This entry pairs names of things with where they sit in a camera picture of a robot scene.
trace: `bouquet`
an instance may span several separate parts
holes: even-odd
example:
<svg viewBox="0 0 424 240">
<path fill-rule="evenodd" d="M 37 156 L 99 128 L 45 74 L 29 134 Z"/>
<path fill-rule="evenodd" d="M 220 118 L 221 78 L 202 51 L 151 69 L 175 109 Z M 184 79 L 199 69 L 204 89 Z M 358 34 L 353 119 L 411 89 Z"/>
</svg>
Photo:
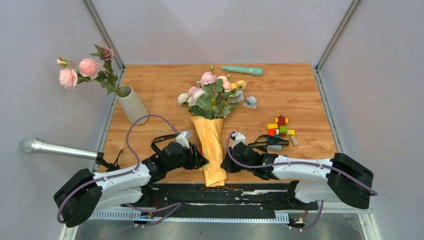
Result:
<svg viewBox="0 0 424 240">
<path fill-rule="evenodd" d="M 203 155 L 209 160 L 205 165 L 205 183 L 207 187 L 224 186 L 227 174 L 221 168 L 223 148 L 221 132 L 224 118 L 244 100 L 243 90 L 246 82 L 230 82 L 230 75 L 216 76 L 214 66 L 205 72 L 188 91 L 179 95 L 177 103 L 188 107 L 192 113 L 190 119 L 200 138 Z"/>
<path fill-rule="evenodd" d="M 116 93 L 119 97 L 125 97 L 117 85 L 118 76 L 114 74 L 112 69 L 112 59 L 114 59 L 114 51 L 107 46 L 100 47 L 94 45 L 97 52 L 91 53 L 91 56 L 99 57 L 103 62 L 102 66 L 92 58 L 83 59 L 78 68 L 74 61 L 66 60 L 59 57 L 56 62 L 63 69 L 59 73 L 59 82 L 66 89 L 74 89 L 77 84 L 83 82 L 96 81 L 100 83 L 102 88 L 107 89 L 107 94 Z"/>
</svg>

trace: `white vase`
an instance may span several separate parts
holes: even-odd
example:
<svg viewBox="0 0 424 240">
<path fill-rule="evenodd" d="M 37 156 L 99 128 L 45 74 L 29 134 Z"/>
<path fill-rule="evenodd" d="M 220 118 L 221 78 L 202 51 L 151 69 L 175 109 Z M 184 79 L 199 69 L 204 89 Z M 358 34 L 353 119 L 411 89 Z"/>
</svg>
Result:
<svg viewBox="0 0 424 240">
<path fill-rule="evenodd" d="M 126 114 L 128 120 L 133 124 L 137 119 L 149 114 L 146 107 L 143 105 L 137 93 L 130 86 L 123 86 L 120 88 L 124 97 L 119 97 L 118 100 Z M 136 125 L 144 124 L 148 117 L 140 120 Z"/>
</svg>

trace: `vase with flowers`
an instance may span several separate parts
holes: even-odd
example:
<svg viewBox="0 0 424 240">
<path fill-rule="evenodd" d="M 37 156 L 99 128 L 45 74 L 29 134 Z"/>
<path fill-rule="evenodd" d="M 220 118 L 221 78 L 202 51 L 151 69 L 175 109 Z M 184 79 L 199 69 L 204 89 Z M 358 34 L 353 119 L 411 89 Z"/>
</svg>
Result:
<svg viewBox="0 0 424 240">
<path fill-rule="evenodd" d="M 246 82 L 230 82 L 230 75 L 216 76 L 214 66 L 203 73 L 201 78 L 188 91 L 179 95 L 177 103 L 188 107 L 193 115 L 191 122 L 196 128 L 201 148 L 209 164 L 203 166 L 207 187 L 224 186 L 227 174 L 221 168 L 223 148 L 221 132 L 224 119 L 244 100 Z"/>
<path fill-rule="evenodd" d="M 75 89 L 78 84 L 84 82 L 98 82 L 102 88 L 107 90 L 107 94 L 116 93 L 119 103 L 122 106 L 128 120 L 134 123 L 137 119 L 148 113 L 140 98 L 131 86 L 118 86 L 118 76 L 114 74 L 112 59 L 114 51 L 108 46 L 100 47 L 94 45 L 97 52 L 91 56 L 98 57 L 103 65 L 100 65 L 92 58 L 83 59 L 78 67 L 74 61 L 59 57 L 56 62 L 63 69 L 59 73 L 59 82 L 66 89 Z M 147 117 L 139 121 L 137 125 L 147 121 Z"/>
</svg>

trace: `microphone handle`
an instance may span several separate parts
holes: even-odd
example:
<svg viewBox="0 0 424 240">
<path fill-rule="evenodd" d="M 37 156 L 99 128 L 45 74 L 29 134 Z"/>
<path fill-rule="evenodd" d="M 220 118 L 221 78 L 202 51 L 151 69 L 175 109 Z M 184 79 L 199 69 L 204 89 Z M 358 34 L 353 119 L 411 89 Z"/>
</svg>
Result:
<svg viewBox="0 0 424 240">
<path fill-rule="evenodd" d="M 49 142 L 36 141 L 33 153 L 56 154 L 67 157 L 101 161 L 104 154 L 102 152 L 88 151 L 68 146 L 56 145 Z"/>
</svg>

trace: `pile of toy blocks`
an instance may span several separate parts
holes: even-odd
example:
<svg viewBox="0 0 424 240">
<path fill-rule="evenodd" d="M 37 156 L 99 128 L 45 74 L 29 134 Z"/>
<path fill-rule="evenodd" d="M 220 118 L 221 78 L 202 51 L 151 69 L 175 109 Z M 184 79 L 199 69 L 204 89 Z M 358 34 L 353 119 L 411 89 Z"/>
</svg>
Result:
<svg viewBox="0 0 424 240">
<path fill-rule="evenodd" d="M 268 124 L 268 135 L 284 138 L 285 136 L 289 136 L 291 144 L 297 147 L 299 146 L 299 142 L 295 137 L 295 130 L 288 129 L 287 124 L 289 123 L 289 119 L 280 115 L 279 117 L 274 118 L 274 123 Z M 271 145 L 267 146 L 269 151 L 280 152 L 283 146 L 281 145 Z"/>
</svg>

